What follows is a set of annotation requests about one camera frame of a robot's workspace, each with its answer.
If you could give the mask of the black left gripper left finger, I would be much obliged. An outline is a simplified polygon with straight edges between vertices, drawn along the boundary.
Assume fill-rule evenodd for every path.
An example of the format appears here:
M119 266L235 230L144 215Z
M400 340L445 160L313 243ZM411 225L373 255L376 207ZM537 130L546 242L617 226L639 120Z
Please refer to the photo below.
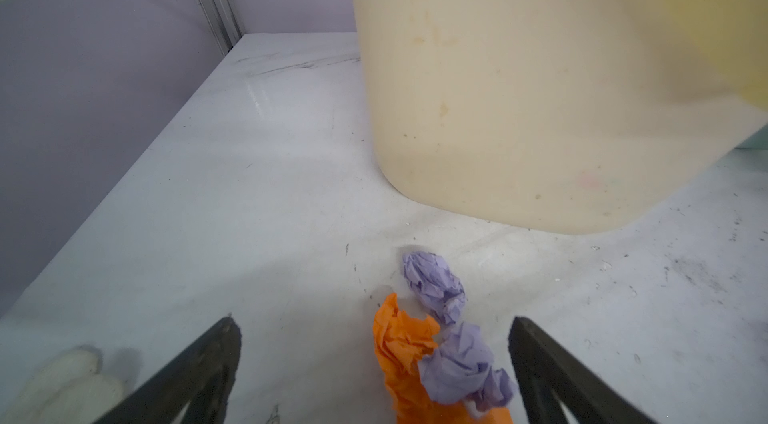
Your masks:
M224 422L241 346L240 327L223 317L96 423Z

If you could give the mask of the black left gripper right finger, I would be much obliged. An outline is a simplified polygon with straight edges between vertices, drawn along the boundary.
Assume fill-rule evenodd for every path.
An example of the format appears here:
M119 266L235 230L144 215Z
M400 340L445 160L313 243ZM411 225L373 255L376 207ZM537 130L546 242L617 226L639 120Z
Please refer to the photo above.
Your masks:
M652 424L533 320L517 316L508 350L530 423Z

